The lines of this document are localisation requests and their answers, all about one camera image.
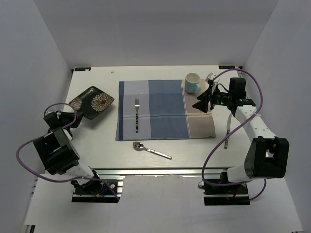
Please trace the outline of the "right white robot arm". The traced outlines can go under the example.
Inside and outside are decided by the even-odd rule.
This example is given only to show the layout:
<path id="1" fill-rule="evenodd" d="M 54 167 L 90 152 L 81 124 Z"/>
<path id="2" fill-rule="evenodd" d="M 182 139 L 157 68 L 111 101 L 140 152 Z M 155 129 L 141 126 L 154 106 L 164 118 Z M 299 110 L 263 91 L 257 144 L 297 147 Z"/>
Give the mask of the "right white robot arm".
<path id="1" fill-rule="evenodd" d="M 243 128 L 251 142 L 242 165 L 227 168 L 221 175 L 219 184 L 203 179 L 207 185 L 218 186 L 224 193 L 232 193 L 237 185 L 255 179 L 279 179 L 286 173 L 289 141 L 277 137 L 264 123 L 252 99 L 246 97 L 245 78 L 231 78 L 229 88 L 221 92 L 218 88 L 219 75 L 210 73 L 206 78 L 208 89 L 197 97 L 193 108 L 204 113 L 213 110 L 214 106 L 225 106 L 240 125 L 227 133 L 216 145 L 218 148 L 233 133 Z"/>

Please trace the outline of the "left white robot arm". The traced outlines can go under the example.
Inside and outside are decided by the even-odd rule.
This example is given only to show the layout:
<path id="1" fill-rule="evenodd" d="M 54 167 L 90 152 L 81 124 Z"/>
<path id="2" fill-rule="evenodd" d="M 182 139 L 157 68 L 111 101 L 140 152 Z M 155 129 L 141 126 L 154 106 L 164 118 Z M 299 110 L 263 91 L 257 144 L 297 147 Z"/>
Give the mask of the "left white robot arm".
<path id="1" fill-rule="evenodd" d="M 80 156 L 73 147 L 71 128 L 77 128 L 84 116 L 83 112 L 51 112 L 43 119 L 49 126 L 48 134 L 36 139 L 33 144 L 45 167 L 51 174 L 89 178 L 86 188 L 93 194 L 102 190 L 103 182 L 89 166 L 79 162 Z"/>

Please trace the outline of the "light blue mug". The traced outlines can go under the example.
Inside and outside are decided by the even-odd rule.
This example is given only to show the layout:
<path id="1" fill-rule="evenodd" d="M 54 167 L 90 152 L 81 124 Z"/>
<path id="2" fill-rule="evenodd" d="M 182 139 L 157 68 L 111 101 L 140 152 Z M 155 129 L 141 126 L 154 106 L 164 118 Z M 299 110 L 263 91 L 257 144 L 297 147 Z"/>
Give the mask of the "light blue mug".
<path id="1" fill-rule="evenodd" d="M 189 94 L 198 93 L 201 91 L 199 84 L 200 76 L 196 73 L 189 73 L 185 78 L 185 91 Z"/>

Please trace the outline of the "dark floral rectangular plate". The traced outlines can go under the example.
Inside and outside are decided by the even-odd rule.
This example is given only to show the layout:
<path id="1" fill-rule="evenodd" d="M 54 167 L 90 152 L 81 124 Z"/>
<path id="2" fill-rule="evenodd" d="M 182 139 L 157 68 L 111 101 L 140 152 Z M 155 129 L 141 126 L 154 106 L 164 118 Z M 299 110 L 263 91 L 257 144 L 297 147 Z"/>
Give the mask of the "dark floral rectangular plate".
<path id="1" fill-rule="evenodd" d="M 95 86 L 91 86 L 69 102 L 78 114 L 92 120 L 107 109 L 114 98 Z"/>

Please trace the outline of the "metal fork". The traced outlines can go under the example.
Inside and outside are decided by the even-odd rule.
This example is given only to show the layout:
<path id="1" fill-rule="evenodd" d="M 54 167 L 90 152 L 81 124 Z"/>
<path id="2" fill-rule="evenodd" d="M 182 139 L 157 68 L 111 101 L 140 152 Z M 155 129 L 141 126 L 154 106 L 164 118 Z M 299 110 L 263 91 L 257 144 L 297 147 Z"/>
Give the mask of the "metal fork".
<path id="1" fill-rule="evenodd" d="M 136 110 L 136 133 L 139 131 L 139 108 L 140 108 L 140 103 L 139 99 L 135 99 L 135 110 Z"/>

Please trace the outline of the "blue beige checked placemat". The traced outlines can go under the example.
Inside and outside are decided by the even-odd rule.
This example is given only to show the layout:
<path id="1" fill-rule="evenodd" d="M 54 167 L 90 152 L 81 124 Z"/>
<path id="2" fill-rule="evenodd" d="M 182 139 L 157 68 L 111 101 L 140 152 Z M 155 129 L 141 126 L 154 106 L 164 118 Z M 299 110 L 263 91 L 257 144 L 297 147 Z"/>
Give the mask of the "blue beige checked placemat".
<path id="1" fill-rule="evenodd" d="M 116 140 L 215 137 L 212 113 L 192 107 L 199 95 L 187 93 L 184 80 L 120 81 Z M 140 103 L 138 133 L 135 99 Z"/>

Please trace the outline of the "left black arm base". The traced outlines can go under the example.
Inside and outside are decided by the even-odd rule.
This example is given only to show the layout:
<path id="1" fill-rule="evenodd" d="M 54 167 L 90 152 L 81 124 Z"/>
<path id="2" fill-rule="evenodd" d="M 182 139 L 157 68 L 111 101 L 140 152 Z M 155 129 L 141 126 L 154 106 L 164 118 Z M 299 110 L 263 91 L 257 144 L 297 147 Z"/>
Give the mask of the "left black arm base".
<path id="1" fill-rule="evenodd" d="M 122 176 L 100 176 L 101 181 L 78 180 L 71 181 L 74 186 L 71 202 L 79 203 L 118 203 L 121 198 Z"/>

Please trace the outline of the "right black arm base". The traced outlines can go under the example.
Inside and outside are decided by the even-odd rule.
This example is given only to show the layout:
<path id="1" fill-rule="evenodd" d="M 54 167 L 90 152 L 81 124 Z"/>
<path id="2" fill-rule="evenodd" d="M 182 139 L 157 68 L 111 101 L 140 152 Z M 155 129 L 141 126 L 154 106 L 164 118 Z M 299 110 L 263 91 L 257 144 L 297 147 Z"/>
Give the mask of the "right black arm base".
<path id="1" fill-rule="evenodd" d="M 246 183 L 233 186 L 214 186 L 200 181 L 198 188 L 204 191 L 205 206 L 250 205 Z"/>

